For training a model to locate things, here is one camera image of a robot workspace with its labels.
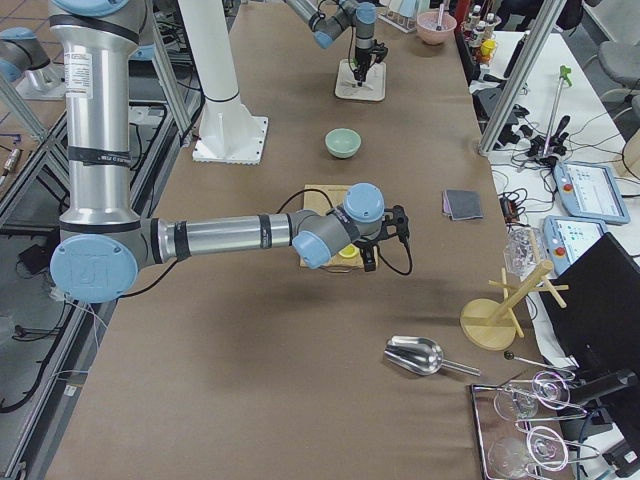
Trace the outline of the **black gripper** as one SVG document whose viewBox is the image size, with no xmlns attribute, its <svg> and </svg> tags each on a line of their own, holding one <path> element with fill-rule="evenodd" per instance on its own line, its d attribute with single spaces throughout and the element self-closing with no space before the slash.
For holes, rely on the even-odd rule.
<svg viewBox="0 0 640 480">
<path fill-rule="evenodd" d="M 373 247 L 391 238 L 397 238 L 405 248 L 409 247 L 409 218 L 401 205 L 384 209 L 382 223 L 376 235 L 372 238 L 361 238 L 355 241 L 355 246 L 360 248 L 365 272 L 376 270 L 376 256 Z"/>
<path fill-rule="evenodd" d="M 388 48 L 384 43 L 378 42 L 376 39 L 362 39 L 357 37 L 355 40 L 355 54 L 349 55 L 349 67 L 354 70 L 354 79 L 357 83 L 366 81 L 366 70 L 372 68 L 375 64 L 380 64 L 388 55 Z"/>
</svg>

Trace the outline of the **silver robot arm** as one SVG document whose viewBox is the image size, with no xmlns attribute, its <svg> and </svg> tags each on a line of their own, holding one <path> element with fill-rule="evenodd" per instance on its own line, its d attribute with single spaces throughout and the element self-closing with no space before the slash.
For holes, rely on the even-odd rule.
<svg viewBox="0 0 640 480">
<path fill-rule="evenodd" d="M 373 3 L 335 1 L 337 9 L 330 17 L 310 1 L 291 0 L 286 4 L 307 24 L 322 49 L 330 47 L 344 31 L 353 30 L 355 65 L 351 72 L 358 87 L 365 84 L 369 70 L 386 58 L 388 48 L 375 38 L 378 14 Z"/>
<path fill-rule="evenodd" d="M 47 1 L 51 30 L 64 51 L 69 208 L 59 217 L 58 245 L 49 263 L 62 294 L 85 303 L 133 297 L 153 288 L 178 262 L 194 255 L 293 246 L 310 269 L 326 265 L 348 245 L 364 270 L 375 271 L 379 243 L 397 238 L 412 270 L 409 219 L 400 205 L 385 206 L 380 189 L 356 183 L 325 214 L 302 209 L 206 221 L 151 217 L 157 180 L 151 180 L 148 214 L 132 203 L 129 143 L 130 69 L 135 57 L 160 60 L 152 1 Z M 383 66 L 388 49 L 375 39 L 374 4 L 332 1 L 327 17 L 310 1 L 285 1 L 307 24 L 321 48 L 351 29 L 355 82 Z M 261 160 L 268 118 L 253 116 L 241 101 L 228 26 L 221 1 L 178 1 L 201 88 L 202 120 L 194 160 L 255 165 Z M 139 272 L 174 259 L 150 286 L 126 292 Z"/>
</svg>

